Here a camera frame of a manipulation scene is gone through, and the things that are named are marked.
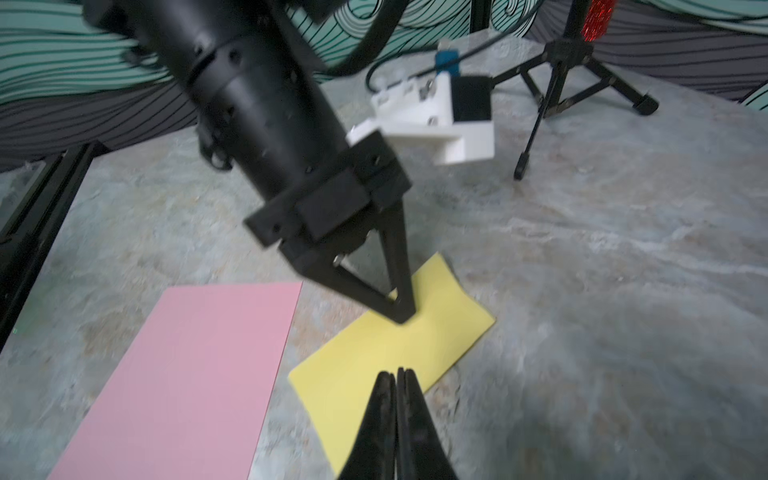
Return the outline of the light yellow square paper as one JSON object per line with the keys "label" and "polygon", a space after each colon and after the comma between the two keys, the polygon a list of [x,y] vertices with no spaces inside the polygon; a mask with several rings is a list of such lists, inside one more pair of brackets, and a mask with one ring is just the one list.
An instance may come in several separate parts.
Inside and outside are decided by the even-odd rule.
{"label": "light yellow square paper", "polygon": [[417,312],[396,324],[367,311],[289,374],[334,473],[340,473],[377,375],[415,371],[430,389],[494,324],[434,254],[413,275]]}

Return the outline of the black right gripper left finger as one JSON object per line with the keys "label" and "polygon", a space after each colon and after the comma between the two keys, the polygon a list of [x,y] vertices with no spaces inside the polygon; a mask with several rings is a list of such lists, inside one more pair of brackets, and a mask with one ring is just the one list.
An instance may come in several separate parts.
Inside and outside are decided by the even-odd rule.
{"label": "black right gripper left finger", "polygon": [[377,375],[351,452],[339,480],[393,480],[397,441],[396,380]]}

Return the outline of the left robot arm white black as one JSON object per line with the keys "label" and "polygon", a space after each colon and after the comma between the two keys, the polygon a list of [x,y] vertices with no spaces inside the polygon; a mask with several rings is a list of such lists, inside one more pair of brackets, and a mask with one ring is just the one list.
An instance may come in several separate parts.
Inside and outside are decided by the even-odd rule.
{"label": "left robot arm white black", "polygon": [[279,1],[86,1],[92,27],[155,55],[198,114],[202,156],[263,199],[246,227],[300,276],[403,324],[416,311],[403,198],[383,136],[349,143]]}

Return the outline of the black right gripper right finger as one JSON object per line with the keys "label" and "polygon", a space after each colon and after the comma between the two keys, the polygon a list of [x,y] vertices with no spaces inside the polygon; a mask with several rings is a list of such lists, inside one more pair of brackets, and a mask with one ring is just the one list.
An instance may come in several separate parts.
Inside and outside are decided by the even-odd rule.
{"label": "black right gripper right finger", "polygon": [[397,478],[457,480],[414,370],[398,369],[396,400]]}

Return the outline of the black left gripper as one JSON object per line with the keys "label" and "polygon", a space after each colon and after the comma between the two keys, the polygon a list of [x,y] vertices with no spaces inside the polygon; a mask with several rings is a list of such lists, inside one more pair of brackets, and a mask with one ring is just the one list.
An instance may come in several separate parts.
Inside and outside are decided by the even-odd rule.
{"label": "black left gripper", "polygon": [[[301,276],[394,323],[416,313],[402,198],[411,183],[381,132],[367,135],[245,220],[259,243],[279,246]],[[336,259],[379,233],[391,287],[376,290]]]}

